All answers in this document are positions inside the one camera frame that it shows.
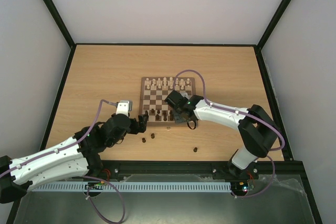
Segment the tall dark piece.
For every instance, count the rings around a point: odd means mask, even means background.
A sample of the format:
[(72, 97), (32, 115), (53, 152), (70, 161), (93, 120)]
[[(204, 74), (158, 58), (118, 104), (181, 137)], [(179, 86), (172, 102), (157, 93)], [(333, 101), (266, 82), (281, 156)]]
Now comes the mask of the tall dark piece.
[(174, 121), (173, 111), (170, 111), (170, 113), (169, 113), (169, 120)]

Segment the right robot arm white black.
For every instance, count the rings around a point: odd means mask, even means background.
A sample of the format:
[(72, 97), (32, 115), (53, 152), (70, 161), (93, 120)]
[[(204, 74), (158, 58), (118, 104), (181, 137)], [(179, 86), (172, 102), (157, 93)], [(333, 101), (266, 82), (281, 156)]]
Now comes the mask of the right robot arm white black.
[(255, 104), (249, 109), (235, 108), (207, 101), (200, 95), (188, 99), (177, 91), (172, 91), (165, 102), (187, 123), (209, 121), (240, 133), (243, 146), (232, 155), (227, 165), (227, 172), (236, 178), (242, 177), (252, 162), (265, 158), (280, 137), (271, 117)]

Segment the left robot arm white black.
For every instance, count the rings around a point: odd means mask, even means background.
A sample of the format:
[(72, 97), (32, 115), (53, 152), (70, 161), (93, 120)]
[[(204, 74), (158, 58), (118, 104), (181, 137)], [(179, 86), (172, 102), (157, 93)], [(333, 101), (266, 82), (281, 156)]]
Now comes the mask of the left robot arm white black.
[(97, 176), (103, 169), (99, 154), (123, 141), (127, 134), (146, 131), (148, 115), (131, 119), (114, 114), (106, 122), (84, 127), (65, 141), (21, 157), (1, 157), (1, 203), (14, 202), (47, 183), (81, 176)]

